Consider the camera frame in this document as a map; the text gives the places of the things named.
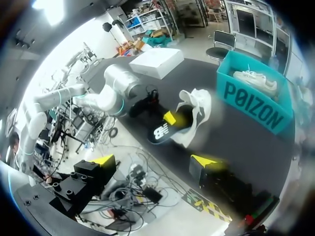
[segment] ceiling light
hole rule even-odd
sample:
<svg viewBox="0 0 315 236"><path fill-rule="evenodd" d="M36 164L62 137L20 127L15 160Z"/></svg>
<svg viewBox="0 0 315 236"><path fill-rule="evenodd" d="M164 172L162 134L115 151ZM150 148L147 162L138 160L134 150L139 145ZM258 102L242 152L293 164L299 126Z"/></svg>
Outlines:
<svg viewBox="0 0 315 236"><path fill-rule="evenodd" d="M51 26L61 22L64 17L63 0L36 0L32 7L37 10L44 9Z"/></svg>

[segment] yellow and black caution tape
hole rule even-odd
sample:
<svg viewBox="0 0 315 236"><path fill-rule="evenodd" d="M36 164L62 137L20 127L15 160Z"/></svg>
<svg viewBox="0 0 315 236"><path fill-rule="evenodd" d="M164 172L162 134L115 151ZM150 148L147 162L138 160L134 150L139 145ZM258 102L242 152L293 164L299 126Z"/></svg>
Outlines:
<svg viewBox="0 0 315 236"><path fill-rule="evenodd" d="M227 223L230 223L232 221L232 218L228 215L224 215L215 203L209 201L208 199L205 199L192 189L188 191L188 194L185 194L183 196L183 200L198 211L205 211L213 215L215 218L225 221Z"/></svg>

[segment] white box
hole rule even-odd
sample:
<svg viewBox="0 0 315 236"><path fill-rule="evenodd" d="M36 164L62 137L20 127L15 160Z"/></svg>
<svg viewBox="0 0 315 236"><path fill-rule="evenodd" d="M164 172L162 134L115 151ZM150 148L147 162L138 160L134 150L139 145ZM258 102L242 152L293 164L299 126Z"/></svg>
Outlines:
<svg viewBox="0 0 315 236"><path fill-rule="evenodd" d="M129 63L136 73L163 79L184 60L181 50L152 48Z"/></svg>

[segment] cardboard box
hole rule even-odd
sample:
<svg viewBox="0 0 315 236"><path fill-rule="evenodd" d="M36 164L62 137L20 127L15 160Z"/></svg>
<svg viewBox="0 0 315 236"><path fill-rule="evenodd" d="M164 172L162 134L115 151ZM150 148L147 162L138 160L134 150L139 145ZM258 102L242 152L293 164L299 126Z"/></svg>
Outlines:
<svg viewBox="0 0 315 236"><path fill-rule="evenodd" d="M137 40L135 41L134 43L134 47L137 49L137 50L141 50L141 48L143 47L145 43L142 41L142 40Z"/></svg>
<svg viewBox="0 0 315 236"><path fill-rule="evenodd" d="M184 60L181 50L171 48L152 48L129 63L136 73L163 79Z"/></svg>
<svg viewBox="0 0 315 236"><path fill-rule="evenodd" d="M167 34L167 30L158 29L158 30L154 31L153 33L151 33L151 37L157 38L157 37L163 36L164 34Z"/></svg>

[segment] white robotic arm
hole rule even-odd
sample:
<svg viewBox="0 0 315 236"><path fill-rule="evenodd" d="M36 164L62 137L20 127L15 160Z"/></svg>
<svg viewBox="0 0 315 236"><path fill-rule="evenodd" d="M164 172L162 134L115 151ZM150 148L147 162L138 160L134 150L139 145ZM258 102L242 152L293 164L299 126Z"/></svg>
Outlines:
<svg viewBox="0 0 315 236"><path fill-rule="evenodd" d="M74 85L36 96L23 103L26 125L22 130L16 154L16 164L20 171L29 174L33 170L33 152L36 141L47 124L45 111L65 103L74 96L82 96L85 92L83 85Z"/></svg>
<svg viewBox="0 0 315 236"><path fill-rule="evenodd" d="M124 98L134 96L132 90L139 85L138 78L117 65L109 66L105 70L104 77L106 85L100 94L86 94L84 86L77 84L24 102L23 112L27 122L22 130L16 154L16 165L20 171L30 174L33 170L33 152L36 141L47 123L45 111L73 98L73 104L79 107L90 107L112 116L125 114Z"/></svg>

